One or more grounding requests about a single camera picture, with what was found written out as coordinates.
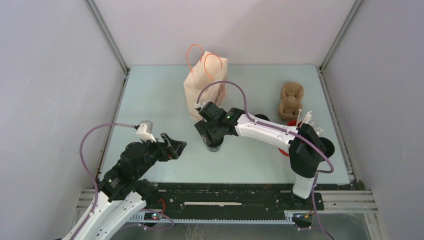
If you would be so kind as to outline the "black coffee cup lid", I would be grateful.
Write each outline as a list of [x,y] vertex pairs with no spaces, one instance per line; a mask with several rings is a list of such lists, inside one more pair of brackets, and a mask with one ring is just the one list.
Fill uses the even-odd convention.
[[222,145],[223,141],[224,141],[224,139],[220,138],[218,140],[211,141],[210,143],[207,143],[206,146],[208,148],[217,148],[217,147],[220,147]]

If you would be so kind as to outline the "brown pulp cup carrier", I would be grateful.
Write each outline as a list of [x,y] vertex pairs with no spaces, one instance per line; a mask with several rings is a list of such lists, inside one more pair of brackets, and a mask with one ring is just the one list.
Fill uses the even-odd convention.
[[296,82],[285,82],[280,91],[280,104],[277,114],[282,120],[292,121],[300,116],[303,109],[301,100],[304,97],[304,87]]

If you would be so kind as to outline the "dark takeout coffee cup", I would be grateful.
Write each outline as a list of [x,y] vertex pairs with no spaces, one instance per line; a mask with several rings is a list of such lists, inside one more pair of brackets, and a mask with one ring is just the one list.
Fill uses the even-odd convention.
[[216,153],[221,149],[221,145],[220,144],[210,145],[210,146],[207,146],[207,149],[212,153]]

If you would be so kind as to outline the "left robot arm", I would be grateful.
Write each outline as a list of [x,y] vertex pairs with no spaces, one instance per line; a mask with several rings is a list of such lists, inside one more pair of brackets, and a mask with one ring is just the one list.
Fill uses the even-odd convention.
[[66,240],[109,240],[124,224],[144,208],[158,202],[158,189],[142,176],[157,162],[177,160],[185,141],[160,135],[163,141],[142,140],[128,144],[103,179],[97,181],[95,196]]

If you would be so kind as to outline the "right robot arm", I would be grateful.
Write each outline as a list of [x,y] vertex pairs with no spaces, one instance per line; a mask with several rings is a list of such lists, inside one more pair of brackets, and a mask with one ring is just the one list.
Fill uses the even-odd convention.
[[319,136],[304,122],[300,126],[281,125],[239,108],[225,111],[209,100],[196,103],[194,108],[202,118],[194,126],[208,148],[220,146],[225,136],[236,136],[270,144],[288,154],[290,168],[295,173],[291,204],[297,209],[310,204],[318,166],[335,152],[331,140]]

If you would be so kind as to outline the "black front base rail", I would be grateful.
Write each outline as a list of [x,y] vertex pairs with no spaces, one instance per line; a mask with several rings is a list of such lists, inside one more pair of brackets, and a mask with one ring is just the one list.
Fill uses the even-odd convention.
[[303,199],[292,184],[159,183],[144,192],[147,209],[178,221],[283,221],[289,212],[324,210],[322,195]]

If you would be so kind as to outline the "aluminium frame rail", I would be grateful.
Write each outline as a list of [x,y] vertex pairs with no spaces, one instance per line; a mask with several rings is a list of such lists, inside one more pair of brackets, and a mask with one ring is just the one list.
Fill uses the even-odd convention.
[[120,66],[122,72],[125,75],[128,75],[130,72],[130,68],[128,67],[126,61],[124,60],[124,57],[119,50],[119,47],[104,19],[102,16],[102,13],[97,6],[96,2],[94,0],[84,0],[84,3],[86,4],[90,14],[92,15],[94,22],[96,23],[97,27],[99,28],[100,33],[102,34],[106,44],[110,48],[113,56],[118,62],[118,65]]

